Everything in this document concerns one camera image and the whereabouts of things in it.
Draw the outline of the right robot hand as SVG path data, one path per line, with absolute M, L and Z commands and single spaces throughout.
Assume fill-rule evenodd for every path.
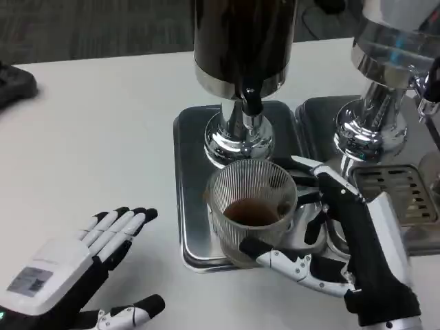
M 421 329 L 419 299 L 413 291 L 406 249 L 388 193 L 371 201 L 330 166 L 293 155 L 292 169 L 310 173 L 318 192 L 303 201 L 319 201 L 322 209 L 309 222 L 306 237 L 317 235 L 327 220 L 339 221 L 349 248 L 348 263 L 275 247 L 248 236 L 239 245 L 257 264 L 295 283 L 344 299 L 362 329 Z

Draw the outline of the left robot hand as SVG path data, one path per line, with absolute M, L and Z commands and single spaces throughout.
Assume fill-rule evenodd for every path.
M 153 294 L 137 302 L 84 306 L 157 218 L 154 208 L 120 207 L 88 218 L 74 236 L 51 239 L 1 291 L 2 329 L 137 329 L 165 309 Z

